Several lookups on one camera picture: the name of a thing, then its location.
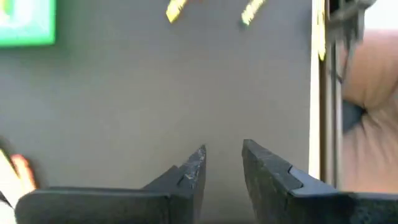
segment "gray panel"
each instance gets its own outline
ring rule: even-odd
[[[308,168],[311,0],[58,1],[53,47],[0,50],[0,135],[44,185],[139,188],[207,144],[202,217],[252,220],[241,147]]]

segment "vertical metal bar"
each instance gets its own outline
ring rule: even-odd
[[[324,32],[321,32],[319,18],[321,16],[322,2],[312,1],[312,34],[311,34],[311,80],[310,80],[310,132],[308,174],[320,179],[320,62],[323,55],[325,40]]]
[[[340,51],[337,43],[331,45],[331,78],[333,80],[333,186],[337,189],[341,188],[342,177],[342,145],[343,145],[343,131],[342,131],[342,94],[341,94],[341,63],[339,61]]]
[[[335,183],[335,80],[333,73],[332,44],[326,47],[326,57],[321,71],[321,180],[336,187]]]

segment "hand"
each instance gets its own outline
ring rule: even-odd
[[[0,149],[0,191],[6,202],[0,200],[0,223],[15,223],[14,209],[17,201],[35,189],[32,171],[21,155],[11,156],[14,167]]]
[[[343,190],[398,193],[398,30],[368,30],[343,87],[367,110],[343,139]]]

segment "beige cushion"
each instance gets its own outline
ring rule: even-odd
[[[344,136],[343,190],[398,193],[398,31],[367,31],[353,60],[343,95],[368,114]]]

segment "finger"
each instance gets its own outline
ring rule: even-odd
[[[33,176],[33,172],[29,167],[28,161],[19,154],[12,155],[11,161],[14,164],[19,179],[21,180],[22,186],[25,193],[29,193],[36,189],[36,184]]]
[[[366,109],[389,99],[398,82],[398,30],[367,30],[343,87],[346,100]]]
[[[18,175],[2,150],[0,150],[0,176],[0,191],[10,205],[15,208],[18,200],[25,193]]]

